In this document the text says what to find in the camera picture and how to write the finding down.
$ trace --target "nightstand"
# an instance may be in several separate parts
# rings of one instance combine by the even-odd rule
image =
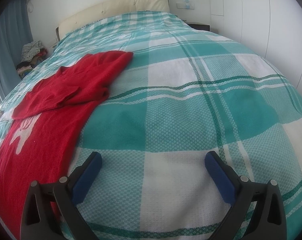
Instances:
[[[205,25],[202,23],[188,23],[186,22],[187,25],[189,25],[191,28],[200,30],[200,31],[210,31],[210,25]]]

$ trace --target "upholstered headboard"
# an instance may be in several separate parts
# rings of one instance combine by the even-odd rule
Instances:
[[[68,32],[104,18],[136,11],[169,12],[168,0],[109,0],[93,5],[65,19],[56,28],[58,40]]]

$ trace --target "plaid bedspread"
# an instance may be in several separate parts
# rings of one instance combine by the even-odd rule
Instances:
[[[123,14],[67,34],[2,103],[0,145],[39,80],[108,50],[133,51],[133,60],[83,128],[69,171],[101,153],[101,172],[78,205],[97,236],[207,239],[229,209],[204,167],[213,149],[238,175],[278,182],[293,239],[302,229],[302,97],[247,47],[170,13]]]

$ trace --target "red sweater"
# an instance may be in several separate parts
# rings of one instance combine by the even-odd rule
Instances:
[[[67,174],[82,127],[132,56],[87,54],[38,82],[14,109],[0,146],[0,217],[17,239],[30,182],[51,183]]]

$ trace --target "screw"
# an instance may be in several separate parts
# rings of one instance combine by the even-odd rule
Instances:
[[[65,183],[68,180],[66,176],[63,176],[59,179],[60,183]]]
[[[31,182],[30,185],[31,185],[31,187],[34,187],[34,186],[36,186],[36,184],[38,184],[38,182],[36,180],[34,180],[34,181]]]
[[[271,183],[273,186],[276,186],[276,185],[278,184],[274,179],[270,180],[270,183]]]
[[[243,175],[240,177],[240,180],[242,180],[243,182],[248,182],[249,181],[248,177],[243,176]]]

